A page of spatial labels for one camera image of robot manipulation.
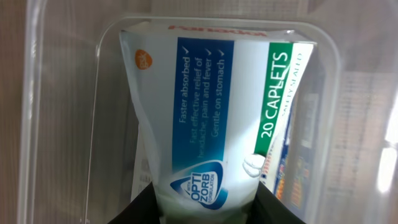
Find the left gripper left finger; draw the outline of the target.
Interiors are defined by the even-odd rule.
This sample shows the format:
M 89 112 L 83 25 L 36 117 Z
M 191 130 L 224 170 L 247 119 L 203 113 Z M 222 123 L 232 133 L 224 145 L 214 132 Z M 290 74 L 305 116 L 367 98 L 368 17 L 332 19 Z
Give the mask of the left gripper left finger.
M 108 224 L 160 224 L 160 213 L 152 182 Z

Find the white blue Panadol box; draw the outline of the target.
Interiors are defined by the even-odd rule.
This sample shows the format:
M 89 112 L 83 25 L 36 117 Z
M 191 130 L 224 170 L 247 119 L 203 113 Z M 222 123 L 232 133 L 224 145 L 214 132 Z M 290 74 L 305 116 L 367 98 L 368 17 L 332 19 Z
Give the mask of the white blue Panadol box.
M 119 39 L 165 221 L 244 223 L 315 43 L 150 22 Z

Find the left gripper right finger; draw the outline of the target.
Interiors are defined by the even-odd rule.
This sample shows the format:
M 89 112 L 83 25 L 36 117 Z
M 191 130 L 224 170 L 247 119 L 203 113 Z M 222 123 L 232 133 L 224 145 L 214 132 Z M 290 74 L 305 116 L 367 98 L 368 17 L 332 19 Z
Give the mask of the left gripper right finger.
M 260 182 L 253 201 L 253 224 L 305 224 L 305 222 L 294 215 Z

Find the blue children patches box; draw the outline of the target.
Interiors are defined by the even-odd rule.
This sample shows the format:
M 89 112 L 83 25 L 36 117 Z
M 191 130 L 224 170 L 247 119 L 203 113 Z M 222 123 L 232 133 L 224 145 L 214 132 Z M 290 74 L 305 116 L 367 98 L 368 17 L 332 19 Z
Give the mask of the blue children patches box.
M 313 198 L 313 163 L 317 161 L 318 122 L 320 120 L 319 95 L 299 93 L 290 112 L 289 134 L 284 136 L 284 148 L 278 163 L 284 170 L 284 188 L 281 202 L 298 218 L 310 223 L 310 215 L 316 213 L 318 205 Z

